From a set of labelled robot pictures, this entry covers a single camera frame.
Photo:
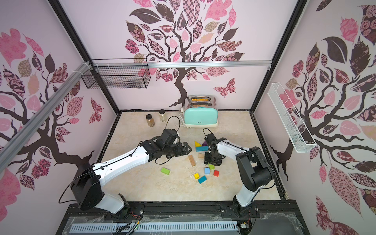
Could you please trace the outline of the natural wood plank block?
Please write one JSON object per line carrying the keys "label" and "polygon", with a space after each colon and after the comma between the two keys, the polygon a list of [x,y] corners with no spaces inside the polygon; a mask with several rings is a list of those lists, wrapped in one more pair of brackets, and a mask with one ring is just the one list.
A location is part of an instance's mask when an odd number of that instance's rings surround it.
{"label": "natural wood plank block", "polygon": [[196,162],[194,160],[194,157],[192,155],[188,156],[191,166],[196,166]]}

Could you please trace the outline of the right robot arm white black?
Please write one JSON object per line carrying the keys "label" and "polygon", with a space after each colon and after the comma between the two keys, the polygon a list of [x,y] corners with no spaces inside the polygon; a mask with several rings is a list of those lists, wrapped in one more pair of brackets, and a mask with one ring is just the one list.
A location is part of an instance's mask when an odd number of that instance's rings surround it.
{"label": "right robot arm white black", "polygon": [[274,180],[272,167],[258,147],[241,147],[226,138],[218,139],[213,133],[205,135],[205,142],[209,147],[205,153],[205,164],[220,166],[227,157],[236,161],[242,188],[234,196],[233,210],[239,216],[245,214],[252,209],[255,196]]}

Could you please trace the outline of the long teal block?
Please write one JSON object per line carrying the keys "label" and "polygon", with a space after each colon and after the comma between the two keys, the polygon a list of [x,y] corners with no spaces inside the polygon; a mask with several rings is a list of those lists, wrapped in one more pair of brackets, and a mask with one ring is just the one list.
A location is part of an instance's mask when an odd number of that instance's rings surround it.
{"label": "long teal block", "polygon": [[195,148],[196,152],[208,151],[208,149],[209,149],[208,146],[199,146]]}

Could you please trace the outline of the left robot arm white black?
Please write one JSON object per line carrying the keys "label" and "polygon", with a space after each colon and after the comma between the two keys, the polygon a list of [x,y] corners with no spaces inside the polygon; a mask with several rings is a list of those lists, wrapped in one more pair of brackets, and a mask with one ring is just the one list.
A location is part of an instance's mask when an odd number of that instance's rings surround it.
{"label": "left robot arm white black", "polygon": [[126,208],[123,195],[113,196],[102,187],[121,174],[139,165],[152,162],[162,156],[168,159],[189,155],[192,148],[181,142],[175,129],[164,129],[160,136],[141,141],[131,151],[106,162],[91,165],[81,164],[74,176],[70,189],[82,211],[98,208],[110,213],[119,213]]}

